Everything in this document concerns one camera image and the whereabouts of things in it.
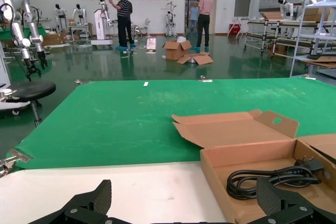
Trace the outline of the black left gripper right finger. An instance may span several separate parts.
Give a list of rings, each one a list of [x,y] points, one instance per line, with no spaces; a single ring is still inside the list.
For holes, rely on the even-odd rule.
[[[265,178],[257,179],[256,195],[266,214],[256,223],[335,223],[335,214],[316,207],[297,192],[275,187]]]

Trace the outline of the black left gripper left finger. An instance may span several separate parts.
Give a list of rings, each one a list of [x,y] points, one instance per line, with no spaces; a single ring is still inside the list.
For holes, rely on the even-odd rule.
[[[105,179],[95,190],[74,195],[61,209],[33,223],[113,223],[107,216],[111,202],[111,180]]]

